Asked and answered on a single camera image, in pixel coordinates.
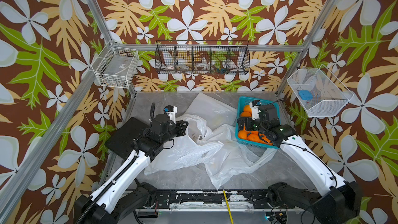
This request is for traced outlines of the teal plastic basket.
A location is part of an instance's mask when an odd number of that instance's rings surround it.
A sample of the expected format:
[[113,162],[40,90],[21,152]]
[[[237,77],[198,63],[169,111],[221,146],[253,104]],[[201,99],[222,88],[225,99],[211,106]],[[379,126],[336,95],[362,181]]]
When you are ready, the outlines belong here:
[[[280,118],[280,111],[279,111],[279,106],[276,102],[272,102],[269,100],[264,100],[264,99],[259,99],[259,98],[254,98],[254,97],[247,97],[247,96],[241,96],[238,100],[238,107],[237,107],[237,119],[239,118],[240,113],[243,111],[243,108],[245,105],[249,105],[250,102],[252,102],[253,100],[260,100],[261,101],[261,106],[263,105],[267,105],[267,104],[273,104],[276,106],[277,110],[278,110],[278,117]],[[257,146],[257,147],[261,147],[261,148],[273,148],[276,149],[277,146],[275,146],[274,144],[271,145],[266,145],[266,144],[261,144],[261,143],[255,143],[255,142],[251,142],[248,140],[241,140],[238,138],[238,128],[237,128],[237,124],[236,124],[236,128],[235,128],[235,137],[237,138],[238,143],[243,144],[243,145],[248,145],[248,146]],[[259,130],[258,131],[247,131],[248,135],[249,134],[258,134],[260,135]]]

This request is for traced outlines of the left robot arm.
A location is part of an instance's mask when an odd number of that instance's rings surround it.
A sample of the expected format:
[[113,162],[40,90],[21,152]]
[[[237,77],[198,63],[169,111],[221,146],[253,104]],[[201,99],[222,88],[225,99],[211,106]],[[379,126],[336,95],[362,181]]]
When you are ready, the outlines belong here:
[[138,175],[165,149],[165,143],[186,134],[187,121],[176,120],[176,108],[150,114],[150,123],[131,118],[111,138],[108,148],[124,159],[121,167],[90,196],[74,203],[76,224],[116,224],[137,208],[155,203],[156,188],[148,183],[124,195]]

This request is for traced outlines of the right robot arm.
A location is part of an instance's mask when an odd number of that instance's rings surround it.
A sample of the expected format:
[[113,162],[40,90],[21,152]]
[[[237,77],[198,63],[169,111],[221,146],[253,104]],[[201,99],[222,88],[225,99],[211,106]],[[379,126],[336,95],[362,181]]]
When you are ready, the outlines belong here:
[[305,144],[295,129],[281,124],[273,102],[239,103],[236,137],[248,145],[280,149],[314,184],[316,191],[279,182],[268,187],[266,200],[272,207],[298,207],[313,214],[321,224],[343,224],[360,214],[362,190],[335,173]]

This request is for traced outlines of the printed white plastic bag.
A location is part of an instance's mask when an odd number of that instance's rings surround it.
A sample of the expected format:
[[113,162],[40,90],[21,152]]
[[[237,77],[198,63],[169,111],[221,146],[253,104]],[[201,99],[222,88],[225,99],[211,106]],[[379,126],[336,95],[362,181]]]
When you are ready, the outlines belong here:
[[174,146],[164,149],[144,170],[145,175],[208,162],[224,146],[220,141],[207,140],[213,132],[205,119],[196,115],[182,115],[177,120],[189,123],[185,136],[175,138]]

